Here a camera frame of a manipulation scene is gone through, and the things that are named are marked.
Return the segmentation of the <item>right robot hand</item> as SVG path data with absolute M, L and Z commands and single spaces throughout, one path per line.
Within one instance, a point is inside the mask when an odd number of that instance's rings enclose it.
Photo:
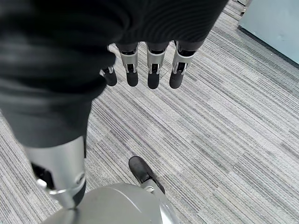
M 92 101 L 112 43 L 203 43 L 225 0 L 3 0 L 0 109 L 35 177 L 65 208 L 82 200 Z

